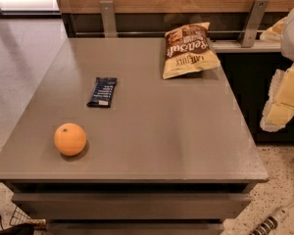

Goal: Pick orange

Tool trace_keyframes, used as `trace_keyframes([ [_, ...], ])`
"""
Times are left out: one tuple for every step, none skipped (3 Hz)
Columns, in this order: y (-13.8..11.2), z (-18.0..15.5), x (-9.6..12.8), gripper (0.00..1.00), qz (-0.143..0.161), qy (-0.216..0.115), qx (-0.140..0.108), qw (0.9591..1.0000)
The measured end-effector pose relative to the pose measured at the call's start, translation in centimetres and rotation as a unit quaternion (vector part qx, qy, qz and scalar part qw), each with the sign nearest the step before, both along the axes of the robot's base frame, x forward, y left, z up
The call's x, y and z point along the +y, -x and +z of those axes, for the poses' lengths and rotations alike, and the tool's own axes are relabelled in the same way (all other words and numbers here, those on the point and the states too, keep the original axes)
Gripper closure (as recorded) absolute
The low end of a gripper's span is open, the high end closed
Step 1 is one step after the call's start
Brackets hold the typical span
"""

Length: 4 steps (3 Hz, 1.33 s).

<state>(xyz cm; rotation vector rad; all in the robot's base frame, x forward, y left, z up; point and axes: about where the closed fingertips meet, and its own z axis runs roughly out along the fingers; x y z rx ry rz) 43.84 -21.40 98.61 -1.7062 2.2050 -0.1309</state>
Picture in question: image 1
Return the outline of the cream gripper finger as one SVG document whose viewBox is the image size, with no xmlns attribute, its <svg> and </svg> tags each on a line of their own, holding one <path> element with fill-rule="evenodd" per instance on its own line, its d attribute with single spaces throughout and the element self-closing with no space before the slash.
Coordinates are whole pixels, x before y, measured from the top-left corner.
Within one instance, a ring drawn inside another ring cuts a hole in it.
<svg viewBox="0 0 294 235">
<path fill-rule="evenodd" d="M 269 87 L 260 127 L 276 132 L 294 117 L 294 64 L 287 70 L 276 70 Z"/>
<path fill-rule="evenodd" d="M 286 21 L 286 18 L 283 18 L 283 19 L 279 20 L 278 22 L 276 22 L 273 26 L 266 29 L 260 35 L 260 39 L 262 41 L 279 42 L 285 21 Z"/>
</svg>

